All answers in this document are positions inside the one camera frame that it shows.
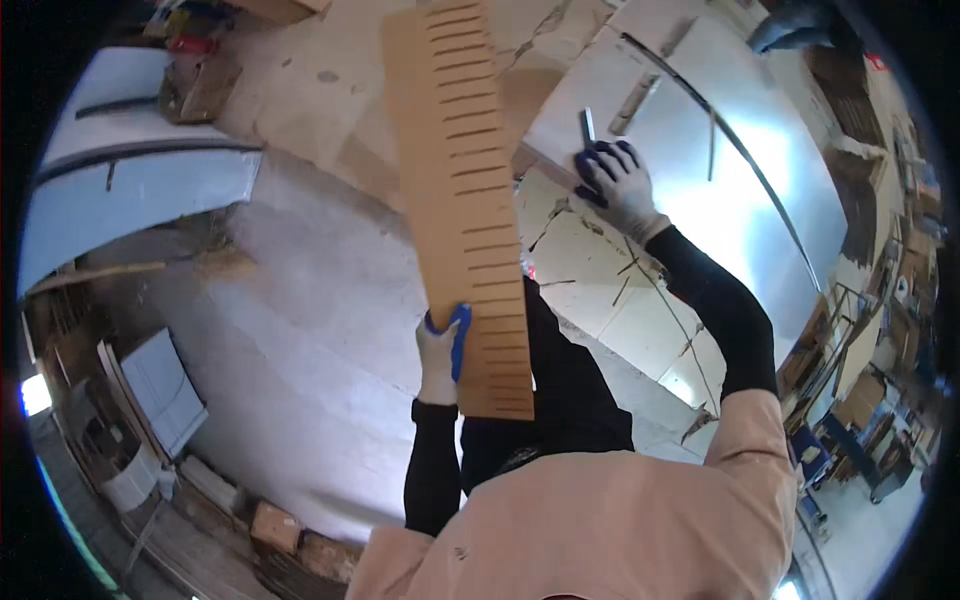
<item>cardboard box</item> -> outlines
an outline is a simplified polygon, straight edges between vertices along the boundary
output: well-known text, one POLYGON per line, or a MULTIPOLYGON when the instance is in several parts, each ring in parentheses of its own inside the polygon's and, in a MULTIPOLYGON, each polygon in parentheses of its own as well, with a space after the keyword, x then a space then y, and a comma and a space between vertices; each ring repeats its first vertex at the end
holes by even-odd
POLYGON ((213 122, 227 104, 242 70, 226 54, 174 57, 160 85, 160 112, 174 125, 213 122))
POLYGON ((847 397, 833 406, 833 414, 844 425, 854 423, 863 431, 886 393, 883 384, 869 373, 862 372, 847 397))
POLYGON ((281 511, 269 502, 260 502, 256 507, 250 535, 287 554, 295 554, 302 529, 293 515, 281 511))
POLYGON ((235 7, 272 21, 277 25, 292 25, 313 16, 311 8, 294 0, 228 0, 235 7))

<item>white glove with blue grip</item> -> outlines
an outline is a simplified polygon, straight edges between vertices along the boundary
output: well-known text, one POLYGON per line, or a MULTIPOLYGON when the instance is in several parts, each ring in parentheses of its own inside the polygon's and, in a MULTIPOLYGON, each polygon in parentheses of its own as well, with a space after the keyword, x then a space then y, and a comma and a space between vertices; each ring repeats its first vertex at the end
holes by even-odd
POLYGON ((417 326, 417 347, 423 369, 417 399, 423 404, 454 406, 457 403, 457 382, 464 363, 464 340, 471 316, 469 304, 457 304, 446 331, 439 331, 433 325, 430 311, 417 326))

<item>white panel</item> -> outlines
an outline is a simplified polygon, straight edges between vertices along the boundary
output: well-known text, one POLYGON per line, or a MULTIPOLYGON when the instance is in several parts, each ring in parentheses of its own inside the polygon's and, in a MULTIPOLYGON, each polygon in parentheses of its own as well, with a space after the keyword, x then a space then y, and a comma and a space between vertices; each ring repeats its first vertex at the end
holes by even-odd
POLYGON ((260 152, 203 150, 128 158, 47 181, 24 224, 17 296, 60 265, 118 237, 250 200, 260 152))
POLYGON ((160 461, 149 444, 141 444, 127 468, 104 482, 103 492, 118 511, 126 513, 143 504, 159 474, 160 461))
POLYGON ((166 50, 157 48, 103 48, 86 66, 63 111, 156 96, 169 62, 166 50))
POLYGON ((170 330, 161 330, 120 366, 160 443, 170 456, 176 456, 207 412, 186 376, 170 330))
POLYGON ((97 52, 63 107, 41 169, 62 158, 119 144, 185 137, 228 139, 209 125, 171 125, 156 106, 77 120, 77 110, 82 108, 156 96, 169 62, 167 52, 155 48, 104 48, 97 52))

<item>wooden plank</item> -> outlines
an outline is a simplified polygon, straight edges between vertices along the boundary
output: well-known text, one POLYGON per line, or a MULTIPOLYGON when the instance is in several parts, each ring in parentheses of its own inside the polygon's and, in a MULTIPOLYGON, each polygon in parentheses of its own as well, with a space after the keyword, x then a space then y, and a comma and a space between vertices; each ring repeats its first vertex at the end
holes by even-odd
POLYGON ((97 356, 100 358, 104 373, 107 374, 110 395, 113 396, 113 401, 116 402, 120 411, 127 418, 137 439, 142 444, 149 444, 161 463, 169 463, 170 456, 167 455, 167 451, 154 435, 150 421, 143 414, 143 410, 137 404, 130 386, 127 385, 127 378, 120 369, 120 363, 117 362, 116 355, 113 353, 113 347, 101 341, 97 344, 97 356))
POLYGON ((167 266, 167 263, 163 262, 162 260, 154 260, 151 262, 140 262, 140 263, 133 263, 130 265, 113 265, 110 267, 101 267, 99 269, 71 271, 70 273, 58 273, 56 275, 52 275, 47 277, 46 279, 43 279, 37 285, 27 290, 26 296, 30 296, 32 294, 39 294, 40 292, 46 292, 47 290, 63 287, 64 285, 73 285, 74 283, 83 283, 84 281, 99 279, 100 277, 125 275, 125 274, 131 274, 131 273, 143 273, 145 271, 155 271, 157 269, 163 269, 166 266, 167 266))
POLYGON ((487 8, 454 0, 400 12, 384 19, 381 38, 400 188, 431 314, 446 327, 458 302, 473 307, 460 410, 471 417, 531 420, 526 305, 502 108, 496 102, 482 114, 472 114, 473 105, 457 109, 499 96, 487 8), (469 60, 451 64, 446 57, 459 49, 469 60), (469 168, 461 161, 467 156, 469 168), (523 332, 514 346, 485 335, 507 330, 504 324, 523 332), (505 378, 512 382, 509 391, 496 385, 505 378))

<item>person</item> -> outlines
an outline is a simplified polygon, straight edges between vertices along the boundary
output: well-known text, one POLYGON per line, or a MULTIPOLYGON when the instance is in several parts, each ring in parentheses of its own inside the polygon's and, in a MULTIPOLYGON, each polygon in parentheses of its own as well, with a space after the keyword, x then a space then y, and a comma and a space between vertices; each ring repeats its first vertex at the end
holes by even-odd
POLYGON ((631 415, 524 279, 536 418, 465 418, 458 466, 455 348, 468 328, 455 318, 439 332, 428 313, 406 526, 373 530, 348 598, 769 600, 790 565, 797 483, 769 319, 657 212, 632 146, 597 142, 575 163, 577 193, 662 263, 723 353, 720 422, 703 465, 634 452, 631 415))

